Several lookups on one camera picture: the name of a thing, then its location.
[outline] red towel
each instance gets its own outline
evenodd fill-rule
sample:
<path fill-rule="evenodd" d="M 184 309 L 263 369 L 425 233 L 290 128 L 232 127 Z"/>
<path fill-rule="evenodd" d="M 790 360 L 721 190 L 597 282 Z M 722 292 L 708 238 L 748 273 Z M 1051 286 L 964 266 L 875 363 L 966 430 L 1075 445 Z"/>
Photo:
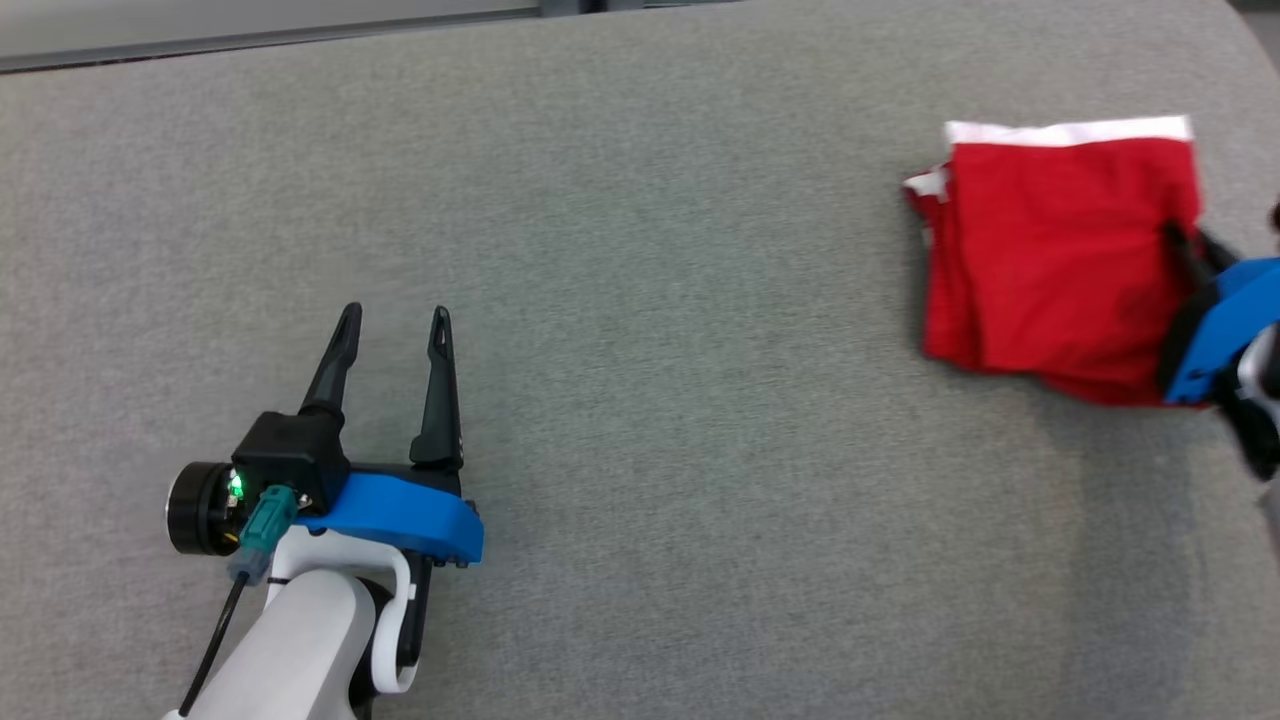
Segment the red towel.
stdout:
<path fill-rule="evenodd" d="M 951 160 L 906 181 L 932 233 L 924 351 L 1158 405 L 1160 346 L 1189 279 L 1161 227 L 1196 227 L 1187 119 L 947 123 Z"/>

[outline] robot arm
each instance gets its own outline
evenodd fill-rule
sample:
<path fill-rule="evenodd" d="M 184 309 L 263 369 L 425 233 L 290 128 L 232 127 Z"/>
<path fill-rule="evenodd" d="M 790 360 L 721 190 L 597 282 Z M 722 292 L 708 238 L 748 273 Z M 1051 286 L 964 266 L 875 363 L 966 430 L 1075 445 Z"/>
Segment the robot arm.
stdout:
<path fill-rule="evenodd" d="M 484 525 L 461 498 L 448 311 L 436 307 L 431 323 L 411 465 L 352 464 L 342 452 L 342 397 L 360 319 L 360 305 L 343 310 L 297 415 L 264 413 L 232 462 L 193 462 L 170 491 L 174 547 L 232 555 L 234 585 L 187 700 L 166 719 L 347 720 L 357 710 L 367 717 L 374 697 L 413 682 L 431 569 L 481 560 Z M 259 584 L 268 561 L 262 616 L 201 692 L 238 589 Z M 393 588 L 361 577 L 388 570 Z"/>

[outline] gray upholstery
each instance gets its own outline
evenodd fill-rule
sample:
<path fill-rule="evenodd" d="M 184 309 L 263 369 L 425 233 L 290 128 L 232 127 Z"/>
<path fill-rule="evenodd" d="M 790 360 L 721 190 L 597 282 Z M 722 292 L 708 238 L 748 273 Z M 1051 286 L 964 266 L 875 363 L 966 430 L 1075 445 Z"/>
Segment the gray upholstery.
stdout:
<path fill-rule="evenodd" d="M 489 529 L 381 717 L 1276 716 L 1280 573 L 1219 420 L 918 351 L 897 183 L 943 120 L 1167 113 L 1207 223 L 1271 251 L 1280 82 L 1217 0 L 749 0 L 0 78 L 4 715 L 177 706 L 228 582 L 169 547 L 169 482 L 293 409 L 356 299 L 348 452 L 404 457 L 447 304 Z"/>

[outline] blue plastic part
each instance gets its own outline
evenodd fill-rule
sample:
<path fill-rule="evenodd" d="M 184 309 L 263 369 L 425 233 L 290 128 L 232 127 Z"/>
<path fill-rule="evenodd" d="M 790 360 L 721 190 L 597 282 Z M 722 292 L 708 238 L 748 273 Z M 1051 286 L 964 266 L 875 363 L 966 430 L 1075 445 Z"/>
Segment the blue plastic part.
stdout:
<path fill-rule="evenodd" d="M 413 550 L 442 561 L 480 562 L 484 524 L 461 497 L 392 475 L 352 473 L 324 518 L 297 524 Z"/>
<path fill-rule="evenodd" d="M 227 564 L 227 573 L 236 579 L 248 574 L 248 585 L 256 585 L 266 575 L 275 555 L 275 546 L 298 518 L 298 498 L 293 488 L 271 486 L 257 498 L 253 514 L 241 530 L 239 547 Z"/>
<path fill-rule="evenodd" d="M 1219 301 L 1196 331 L 1165 402 L 1202 402 L 1213 374 L 1263 329 L 1280 322 L 1280 258 L 1242 260 L 1213 281 Z"/>

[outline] camera lens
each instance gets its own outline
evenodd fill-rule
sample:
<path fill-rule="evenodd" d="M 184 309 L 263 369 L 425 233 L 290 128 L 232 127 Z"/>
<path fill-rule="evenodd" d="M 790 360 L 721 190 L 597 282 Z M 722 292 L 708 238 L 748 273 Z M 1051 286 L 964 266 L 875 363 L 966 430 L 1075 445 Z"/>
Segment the camera lens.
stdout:
<path fill-rule="evenodd" d="M 228 502 L 230 462 L 192 462 L 178 473 L 165 505 L 169 542 L 184 555 L 230 555 L 238 512 Z"/>

